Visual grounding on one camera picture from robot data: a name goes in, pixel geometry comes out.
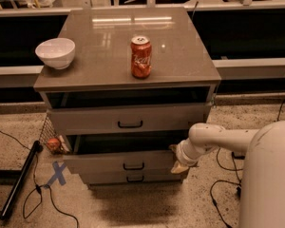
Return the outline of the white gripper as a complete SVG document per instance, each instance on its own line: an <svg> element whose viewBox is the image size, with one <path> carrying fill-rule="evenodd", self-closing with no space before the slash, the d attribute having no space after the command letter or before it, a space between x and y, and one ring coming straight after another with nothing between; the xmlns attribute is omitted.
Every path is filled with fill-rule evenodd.
<svg viewBox="0 0 285 228"><path fill-rule="evenodd" d="M183 140L178 144L170 144L169 149L176 153L178 161L175 161L171 173L181 174L189 170L198 163L200 157L207 153L202 147L195 146L189 139Z"/></svg>

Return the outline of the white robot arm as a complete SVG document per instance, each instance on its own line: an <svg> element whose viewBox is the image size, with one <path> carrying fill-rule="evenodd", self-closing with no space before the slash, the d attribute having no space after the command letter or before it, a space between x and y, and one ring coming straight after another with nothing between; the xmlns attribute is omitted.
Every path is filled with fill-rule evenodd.
<svg viewBox="0 0 285 228"><path fill-rule="evenodd" d="M218 147L245 155L238 228L285 228L285 121L236 130L196 123L171 146L172 172L188 170Z"/></svg>

